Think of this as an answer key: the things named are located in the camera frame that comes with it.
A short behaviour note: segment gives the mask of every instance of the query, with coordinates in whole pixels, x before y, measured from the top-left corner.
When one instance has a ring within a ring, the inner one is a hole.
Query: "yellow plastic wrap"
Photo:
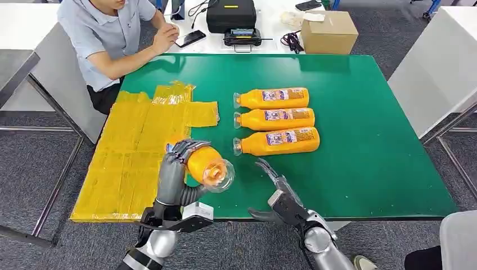
[[[190,127],[217,125],[216,102],[191,102],[194,86],[159,85],[153,99],[121,91],[111,108],[70,219],[128,222],[141,218],[157,192],[165,145]]]
[[[189,102],[185,115],[188,127],[213,127],[219,122],[217,102]]]

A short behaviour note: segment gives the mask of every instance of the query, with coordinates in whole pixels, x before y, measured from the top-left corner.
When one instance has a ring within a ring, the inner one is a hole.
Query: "floor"
[[[370,54],[389,78],[426,26],[420,19],[430,1],[343,0],[360,36],[353,53]],[[143,25],[142,45],[153,35]],[[0,112],[0,125],[53,125],[64,122],[50,112]],[[473,116],[466,125],[477,127]],[[446,139],[469,174],[477,179],[477,136]],[[73,134],[0,133],[0,224],[30,232],[75,144]],[[477,201],[437,142],[426,148],[449,193],[461,210]],[[68,220],[80,191],[93,147],[84,144],[66,179],[41,236],[57,241],[42,249],[0,237],[0,269],[114,269],[137,237],[132,224],[84,224]],[[439,244],[439,221],[352,222],[337,232],[339,246],[352,257],[362,254],[380,269],[404,269],[404,257]],[[259,222],[218,222],[181,235],[166,269],[308,269],[291,228]]]

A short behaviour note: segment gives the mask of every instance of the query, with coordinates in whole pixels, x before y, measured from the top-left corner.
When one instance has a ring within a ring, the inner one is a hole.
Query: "bottle label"
[[[264,101],[294,100],[305,97],[303,88],[281,88],[262,91]]]
[[[268,145],[282,145],[286,143],[302,142],[314,139],[313,131],[310,128],[268,133],[266,137]]]
[[[265,120],[293,120],[310,118],[308,109],[266,110]]]

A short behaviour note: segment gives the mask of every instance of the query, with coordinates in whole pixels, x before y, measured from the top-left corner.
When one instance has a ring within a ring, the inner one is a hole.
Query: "shoe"
[[[354,257],[353,264],[356,270],[377,270],[377,266],[365,256]]]

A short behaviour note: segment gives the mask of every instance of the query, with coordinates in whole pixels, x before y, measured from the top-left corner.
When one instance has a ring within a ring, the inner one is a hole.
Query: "light blue shirt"
[[[119,80],[111,80],[87,59],[93,53],[107,51],[111,59],[138,51],[140,19],[149,21],[156,8],[149,0],[126,0],[118,16],[109,16],[89,0],[64,0],[58,9],[58,21],[76,49],[79,69],[86,83],[98,92]]]

